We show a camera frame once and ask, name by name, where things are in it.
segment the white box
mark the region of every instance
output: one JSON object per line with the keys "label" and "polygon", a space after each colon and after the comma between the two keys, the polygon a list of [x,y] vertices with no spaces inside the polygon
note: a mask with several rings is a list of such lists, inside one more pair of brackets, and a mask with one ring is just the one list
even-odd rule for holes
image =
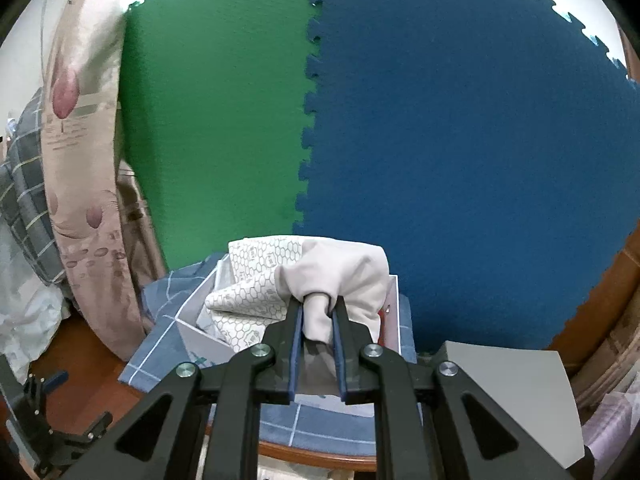
{"label": "white box", "polygon": [[[213,290],[216,270],[212,270],[204,281],[182,304],[175,316],[189,358],[204,366],[226,363],[234,354],[226,343],[213,338],[200,330],[196,320],[204,305],[207,295]],[[400,352],[400,316],[398,313],[398,276],[389,276],[389,286],[385,298],[385,346]]]}

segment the wooden floor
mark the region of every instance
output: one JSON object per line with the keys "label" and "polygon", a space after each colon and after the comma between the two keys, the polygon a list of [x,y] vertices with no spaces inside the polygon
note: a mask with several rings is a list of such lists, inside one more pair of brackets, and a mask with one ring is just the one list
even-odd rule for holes
{"label": "wooden floor", "polygon": [[69,380],[47,396],[47,420],[52,428],[83,433],[103,412],[120,419],[142,393],[118,382],[124,368],[109,349],[75,314],[65,319],[44,354],[31,365],[31,373],[47,378],[59,370]]}

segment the silver bolt head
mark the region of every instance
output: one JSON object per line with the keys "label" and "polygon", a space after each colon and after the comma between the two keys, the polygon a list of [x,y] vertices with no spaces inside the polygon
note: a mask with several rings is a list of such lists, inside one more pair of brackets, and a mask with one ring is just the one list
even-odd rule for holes
{"label": "silver bolt head", "polygon": [[271,347],[265,343],[258,343],[251,347],[251,353],[256,357],[264,357],[265,355],[269,355],[271,352]]}
{"label": "silver bolt head", "polygon": [[443,361],[438,366],[438,371],[445,377],[453,377],[458,373],[458,370],[460,370],[460,368],[458,368],[458,365],[452,363],[451,361]]}
{"label": "silver bolt head", "polygon": [[380,357],[382,355],[382,346],[371,343],[364,347],[364,355],[367,357]]}
{"label": "silver bolt head", "polygon": [[191,377],[196,373],[196,365],[193,363],[180,363],[175,367],[175,373],[178,377]]}

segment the white cloth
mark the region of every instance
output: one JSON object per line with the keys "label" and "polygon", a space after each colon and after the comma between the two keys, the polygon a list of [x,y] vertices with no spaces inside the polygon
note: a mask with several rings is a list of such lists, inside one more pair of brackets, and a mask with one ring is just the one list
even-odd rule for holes
{"label": "white cloth", "polygon": [[291,296],[303,302],[307,339],[332,344],[330,314],[337,297],[343,296],[349,318],[366,325],[373,341],[378,340],[378,311],[389,280],[382,248],[279,235],[230,242],[229,261],[234,282],[215,287],[205,307],[214,325],[210,328],[234,350],[251,346],[255,333],[262,338],[269,322],[284,319]]}
{"label": "white cloth", "polygon": [[40,281],[0,218],[0,352],[20,383],[27,380],[29,363],[49,346],[62,304],[60,289]]}

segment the gray plaid fabric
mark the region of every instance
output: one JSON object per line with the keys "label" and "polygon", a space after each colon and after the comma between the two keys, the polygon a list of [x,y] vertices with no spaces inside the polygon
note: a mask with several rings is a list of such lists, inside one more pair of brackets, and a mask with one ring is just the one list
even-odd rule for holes
{"label": "gray plaid fabric", "polygon": [[60,283],[65,271],[44,193],[41,111],[42,88],[22,112],[6,160],[0,164],[0,215],[40,279],[44,283]]}

